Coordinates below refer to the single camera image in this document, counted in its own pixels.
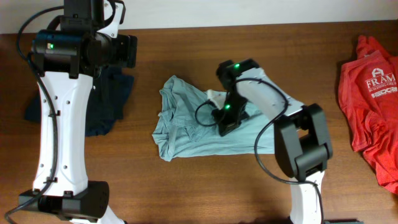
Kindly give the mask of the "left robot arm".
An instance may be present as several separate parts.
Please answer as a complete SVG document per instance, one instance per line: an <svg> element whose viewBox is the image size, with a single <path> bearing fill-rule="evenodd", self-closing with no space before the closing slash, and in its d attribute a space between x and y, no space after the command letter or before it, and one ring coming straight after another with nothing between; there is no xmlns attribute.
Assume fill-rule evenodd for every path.
<svg viewBox="0 0 398 224"><path fill-rule="evenodd" d="M24 56L39 86L41 134L33 186L18 209L71 223L120 223L108 183L86 174L86 109L104 68L135 66L137 38L119 33L122 1L65 1L61 10Z"/></svg>

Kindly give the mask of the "light blue t-shirt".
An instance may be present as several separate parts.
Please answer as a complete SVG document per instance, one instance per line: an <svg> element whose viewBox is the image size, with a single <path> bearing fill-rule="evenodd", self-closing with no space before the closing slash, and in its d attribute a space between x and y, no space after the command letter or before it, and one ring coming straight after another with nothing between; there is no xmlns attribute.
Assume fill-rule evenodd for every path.
<svg viewBox="0 0 398 224"><path fill-rule="evenodd" d="M252 154L258 133L269 122L254 104L248 103L245 112L249 118L237 129L220 136L217 126L199 125L214 122L212 107L200 107L207 100L204 91L174 75L159 93L162 109L152 137L159 157L167 162L177 157Z"/></svg>

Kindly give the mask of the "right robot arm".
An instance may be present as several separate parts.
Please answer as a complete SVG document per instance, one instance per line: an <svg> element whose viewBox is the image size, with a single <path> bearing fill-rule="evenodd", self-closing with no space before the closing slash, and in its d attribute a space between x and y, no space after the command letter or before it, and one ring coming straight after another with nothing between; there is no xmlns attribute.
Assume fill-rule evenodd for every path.
<svg viewBox="0 0 398 224"><path fill-rule="evenodd" d="M266 127L274 130L275 159L288 178L274 175L263 162L259 165L274 180L290 185L290 221L324 223L321 184L333 150L322 108L316 103L306 106L286 94L251 58L219 64L216 76L227 91L221 100L210 98L219 134L240 127L249 117L246 104L256 105L269 119Z"/></svg>

